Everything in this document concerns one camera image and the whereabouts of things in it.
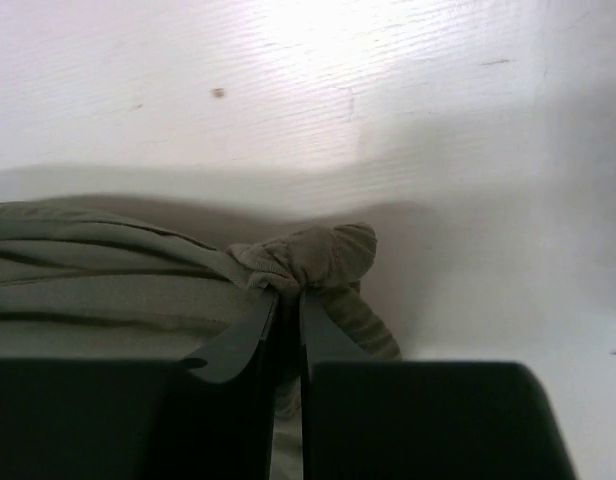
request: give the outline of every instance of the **black plastic object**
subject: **black plastic object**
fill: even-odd
[[[306,480],[575,478],[527,368],[376,362],[314,294],[300,317]]]
[[[267,479],[276,311],[178,363],[0,359],[0,480]]]

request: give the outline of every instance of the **white surface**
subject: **white surface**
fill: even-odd
[[[616,479],[616,1],[0,0],[0,200],[92,193],[373,222],[404,350],[526,361]]]

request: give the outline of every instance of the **wrinkled fabric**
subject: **wrinkled fabric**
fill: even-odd
[[[0,204],[0,356],[181,358],[239,321],[272,286],[285,305],[316,288],[355,343],[396,359],[395,340],[359,295],[376,244],[373,229],[359,223],[221,251],[111,213]],[[298,381],[278,390],[276,415],[286,421],[275,437],[280,461],[300,455],[299,392]],[[298,478],[300,468],[291,470]]]

